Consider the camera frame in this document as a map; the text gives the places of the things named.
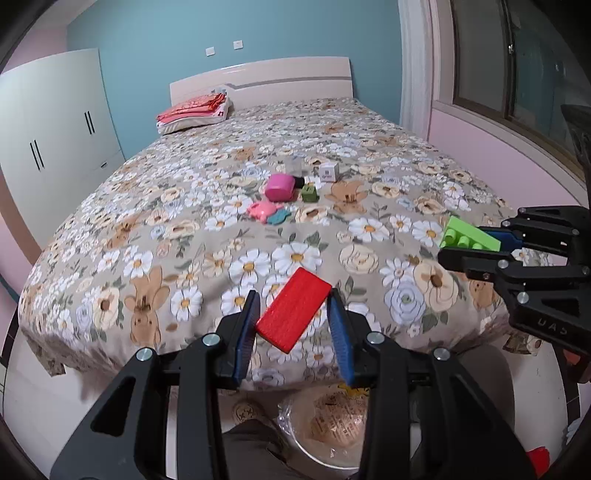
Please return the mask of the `pink plastic cup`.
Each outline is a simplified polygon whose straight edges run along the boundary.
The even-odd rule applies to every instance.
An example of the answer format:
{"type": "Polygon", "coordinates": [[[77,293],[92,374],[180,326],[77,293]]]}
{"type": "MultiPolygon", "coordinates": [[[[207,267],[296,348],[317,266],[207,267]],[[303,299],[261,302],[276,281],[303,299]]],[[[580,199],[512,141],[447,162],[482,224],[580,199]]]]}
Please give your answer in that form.
{"type": "Polygon", "coordinates": [[[272,202],[288,202],[294,196],[294,189],[296,189],[294,176],[276,173],[267,180],[264,196],[272,202]]]}

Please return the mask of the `white medicine box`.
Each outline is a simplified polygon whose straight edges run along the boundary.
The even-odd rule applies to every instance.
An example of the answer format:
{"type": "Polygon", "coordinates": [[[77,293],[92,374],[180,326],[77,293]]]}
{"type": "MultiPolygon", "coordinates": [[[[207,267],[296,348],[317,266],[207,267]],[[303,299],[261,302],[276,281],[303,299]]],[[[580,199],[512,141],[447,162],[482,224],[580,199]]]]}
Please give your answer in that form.
{"type": "Polygon", "coordinates": [[[325,162],[318,166],[318,177],[322,182],[335,183],[339,181],[339,164],[325,162]]]}

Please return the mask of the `red wooden block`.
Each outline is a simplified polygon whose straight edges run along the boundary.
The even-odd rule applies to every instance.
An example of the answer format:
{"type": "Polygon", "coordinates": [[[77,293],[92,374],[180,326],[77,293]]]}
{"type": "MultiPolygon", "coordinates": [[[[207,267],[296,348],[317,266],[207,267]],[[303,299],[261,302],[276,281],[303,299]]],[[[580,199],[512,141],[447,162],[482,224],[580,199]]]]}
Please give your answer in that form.
{"type": "Polygon", "coordinates": [[[257,321],[257,334],[284,354],[290,353],[331,290],[330,283],[298,268],[257,321]]]}

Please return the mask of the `folded red blanket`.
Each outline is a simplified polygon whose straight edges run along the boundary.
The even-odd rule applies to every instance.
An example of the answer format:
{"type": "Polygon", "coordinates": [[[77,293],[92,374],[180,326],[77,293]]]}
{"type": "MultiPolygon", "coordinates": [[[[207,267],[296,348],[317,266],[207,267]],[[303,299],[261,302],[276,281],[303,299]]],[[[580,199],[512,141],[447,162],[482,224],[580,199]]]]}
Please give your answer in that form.
{"type": "Polygon", "coordinates": [[[168,123],[185,116],[211,116],[226,101],[225,93],[209,93],[173,105],[156,116],[156,121],[168,123]]]}

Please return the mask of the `teal toy piece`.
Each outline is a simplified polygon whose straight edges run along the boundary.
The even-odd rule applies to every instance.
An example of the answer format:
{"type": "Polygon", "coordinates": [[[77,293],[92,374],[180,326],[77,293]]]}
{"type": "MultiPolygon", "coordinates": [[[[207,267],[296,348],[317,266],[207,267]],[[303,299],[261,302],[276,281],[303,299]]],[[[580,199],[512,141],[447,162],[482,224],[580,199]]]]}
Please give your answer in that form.
{"type": "Polygon", "coordinates": [[[284,221],[287,220],[288,217],[290,217],[291,213],[289,210],[286,209],[280,209],[280,210],[276,210],[276,212],[273,213],[273,215],[270,215],[269,217],[266,218],[266,224],[267,225],[280,225],[283,224],[284,221]]]}

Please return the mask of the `floral bed cover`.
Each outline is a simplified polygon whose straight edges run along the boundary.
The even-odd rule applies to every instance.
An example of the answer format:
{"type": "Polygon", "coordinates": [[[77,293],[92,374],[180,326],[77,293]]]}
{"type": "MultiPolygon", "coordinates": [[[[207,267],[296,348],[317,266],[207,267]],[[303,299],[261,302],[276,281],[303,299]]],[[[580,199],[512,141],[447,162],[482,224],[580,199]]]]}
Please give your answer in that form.
{"type": "Polygon", "coordinates": [[[298,268],[342,292],[349,310],[404,347],[468,349],[513,330],[493,287],[437,262],[447,221],[497,226],[512,208],[423,139],[356,100],[253,107],[154,141],[59,226],[32,268],[19,326],[51,375],[114,374],[141,347],[175,351],[242,309],[263,307],[298,268]],[[339,181],[318,166],[339,164],[339,181]],[[246,214],[271,175],[304,177],[318,202],[273,202],[291,215],[246,214]]]}

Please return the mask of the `white curtain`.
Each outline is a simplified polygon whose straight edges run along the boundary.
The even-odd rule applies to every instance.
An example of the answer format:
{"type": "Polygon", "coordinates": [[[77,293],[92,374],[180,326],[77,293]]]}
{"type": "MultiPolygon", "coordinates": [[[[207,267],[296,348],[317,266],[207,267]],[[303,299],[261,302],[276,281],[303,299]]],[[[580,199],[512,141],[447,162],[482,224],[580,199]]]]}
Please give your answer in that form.
{"type": "Polygon", "coordinates": [[[434,88],[431,5],[424,0],[403,0],[398,4],[402,41],[400,124],[427,140],[434,88]]]}

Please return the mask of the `cream bed headboard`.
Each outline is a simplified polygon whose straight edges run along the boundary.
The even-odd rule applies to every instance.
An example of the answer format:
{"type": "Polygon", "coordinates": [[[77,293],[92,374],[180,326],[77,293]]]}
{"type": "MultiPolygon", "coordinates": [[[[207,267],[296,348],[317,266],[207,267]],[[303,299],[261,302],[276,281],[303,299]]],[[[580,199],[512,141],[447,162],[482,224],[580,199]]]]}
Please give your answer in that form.
{"type": "Polygon", "coordinates": [[[169,85],[173,105],[224,90],[236,110],[289,101],[353,97],[346,57],[290,57],[243,63],[177,80],[169,85]]]}

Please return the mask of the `dark window frame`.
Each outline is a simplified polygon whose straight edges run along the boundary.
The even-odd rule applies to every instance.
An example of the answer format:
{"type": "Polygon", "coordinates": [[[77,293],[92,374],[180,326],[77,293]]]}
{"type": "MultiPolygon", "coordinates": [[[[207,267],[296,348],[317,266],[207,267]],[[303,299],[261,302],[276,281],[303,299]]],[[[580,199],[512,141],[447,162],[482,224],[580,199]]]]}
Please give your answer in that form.
{"type": "Polygon", "coordinates": [[[590,104],[587,1],[454,1],[453,102],[575,170],[561,111],[590,104]]]}

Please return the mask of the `dark green cube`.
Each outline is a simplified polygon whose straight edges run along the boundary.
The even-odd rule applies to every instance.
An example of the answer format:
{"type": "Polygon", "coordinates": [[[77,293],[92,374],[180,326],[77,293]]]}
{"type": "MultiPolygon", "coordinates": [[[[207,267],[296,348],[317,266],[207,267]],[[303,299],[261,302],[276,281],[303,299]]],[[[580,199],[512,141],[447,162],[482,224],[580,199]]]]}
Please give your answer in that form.
{"type": "Polygon", "coordinates": [[[318,196],[318,191],[314,184],[305,184],[304,187],[301,188],[301,200],[305,203],[315,203],[318,202],[318,199],[320,199],[320,197],[318,196]]]}

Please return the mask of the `green lego brick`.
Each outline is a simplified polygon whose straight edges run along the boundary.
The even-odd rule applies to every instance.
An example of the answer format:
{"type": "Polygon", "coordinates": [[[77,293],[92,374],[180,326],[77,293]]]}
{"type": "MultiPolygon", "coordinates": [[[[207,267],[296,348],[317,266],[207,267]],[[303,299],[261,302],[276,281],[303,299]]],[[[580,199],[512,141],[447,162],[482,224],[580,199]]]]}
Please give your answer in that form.
{"type": "Polygon", "coordinates": [[[501,241],[460,218],[452,216],[444,230],[440,247],[500,252],[501,241]]]}

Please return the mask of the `white wardrobe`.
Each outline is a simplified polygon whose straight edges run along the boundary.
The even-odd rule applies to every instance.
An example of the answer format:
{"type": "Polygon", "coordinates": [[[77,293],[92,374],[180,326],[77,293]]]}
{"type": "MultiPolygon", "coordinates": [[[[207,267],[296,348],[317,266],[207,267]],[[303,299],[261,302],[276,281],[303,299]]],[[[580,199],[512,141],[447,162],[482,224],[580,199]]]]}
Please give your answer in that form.
{"type": "Polygon", "coordinates": [[[97,50],[2,74],[1,212],[29,262],[123,161],[97,50]]]}

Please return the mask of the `trash bin with plastic liner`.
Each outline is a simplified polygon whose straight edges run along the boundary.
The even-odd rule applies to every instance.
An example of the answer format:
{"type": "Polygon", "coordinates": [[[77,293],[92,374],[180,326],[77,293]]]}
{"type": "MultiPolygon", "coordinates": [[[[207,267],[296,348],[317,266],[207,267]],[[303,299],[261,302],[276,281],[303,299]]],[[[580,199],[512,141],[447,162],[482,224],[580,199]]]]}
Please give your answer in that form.
{"type": "Polygon", "coordinates": [[[276,422],[290,442],[332,470],[359,468],[370,390],[334,384],[303,389],[277,406],[276,422]]]}

